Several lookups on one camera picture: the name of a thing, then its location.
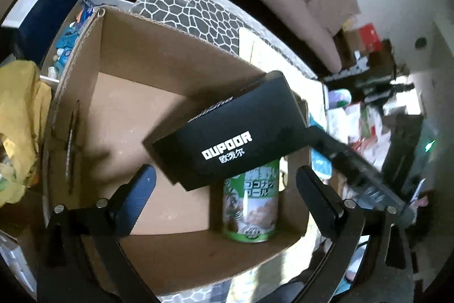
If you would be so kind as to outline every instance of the cardboard box flap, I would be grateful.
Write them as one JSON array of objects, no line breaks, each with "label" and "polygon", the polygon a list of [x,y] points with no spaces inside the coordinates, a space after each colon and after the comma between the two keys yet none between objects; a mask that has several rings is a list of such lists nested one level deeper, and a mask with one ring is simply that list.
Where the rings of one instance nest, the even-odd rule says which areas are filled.
[{"label": "cardboard box flap", "polygon": [[229,279],[264,263],[299,240],[280,232],[266,243],[244,244],[221,233],[134,235],[120,244],[140,277],[157,295]]},{"label": "cardboard box flap", "polygon": [[186,97],[227,95],[232,86],[264,75],[240,58],[162,23],[111,7],[106,7],[104,18],[103,73]]}]

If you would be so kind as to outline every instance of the yellow cloth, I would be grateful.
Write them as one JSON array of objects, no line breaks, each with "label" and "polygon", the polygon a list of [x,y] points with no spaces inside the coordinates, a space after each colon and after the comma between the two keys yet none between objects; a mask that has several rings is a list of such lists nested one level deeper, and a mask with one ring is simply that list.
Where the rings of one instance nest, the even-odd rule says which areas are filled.
[{"label": "yellow cloth", "polygon": [[9,163],[0,163],[0,207],[18,202],[36,182],[51,89],[39,81],[34,62],[14,61],[0,68],[0,140]]}]

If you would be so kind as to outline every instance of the can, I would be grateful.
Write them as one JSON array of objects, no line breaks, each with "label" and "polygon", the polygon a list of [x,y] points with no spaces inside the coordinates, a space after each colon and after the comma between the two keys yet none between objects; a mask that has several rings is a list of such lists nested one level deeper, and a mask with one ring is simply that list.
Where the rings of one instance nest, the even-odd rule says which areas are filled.
[{"label": "can", "polygon": [[224,182],[223,233],[244,243],[268,240],[278,220],[279,160]]}]

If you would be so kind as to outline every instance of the black and white patterned fabric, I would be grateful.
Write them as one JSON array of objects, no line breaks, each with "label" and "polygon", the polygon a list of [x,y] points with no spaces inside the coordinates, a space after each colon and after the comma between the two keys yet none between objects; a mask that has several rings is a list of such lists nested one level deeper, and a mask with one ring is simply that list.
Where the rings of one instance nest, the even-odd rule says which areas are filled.
[{"label": "black and white patterned fabric", "polygon": [[316,78],[287,45],[229,0],[137,0],[130,11],[204,39],[235,56],[240,53],[240,28],[251,30],[304,76]]}]

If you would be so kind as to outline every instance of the cardboard box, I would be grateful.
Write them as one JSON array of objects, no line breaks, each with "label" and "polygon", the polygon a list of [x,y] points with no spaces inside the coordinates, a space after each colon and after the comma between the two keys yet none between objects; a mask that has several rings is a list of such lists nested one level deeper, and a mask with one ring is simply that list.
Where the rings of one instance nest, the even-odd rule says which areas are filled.
[{"label": "cardboard box", "polygon": [[[310,162],[308,148],[288,156],[276,236],[242,244],[220,231],[222,182],[187,192],[165,177],[142,144],[150,135],[173,132],[221,100],[226,89],[264,75],[192,35],[102,7],[78,39],[51,104],[44,211],[59,203],[91,206],[149,163],[156,168],[156,188],[121,245],[156,294],[222,281],[274,257],[306,232],[308,211],[294,179],[297,168]],[[308,121],[306,102],[299,107]]]},{"label": "cardboard box", "polygon": [[382,43],[374,25],[368,23],[359,29],[343,32],[350,52],[360,51],[363,56],[382,50]]},{"label": "cardboard box", "polygon": [[193,190],[296,151],[304,133],[303,116],[284,75],[271,71],[215,102],[153,148],[169,178]]}]

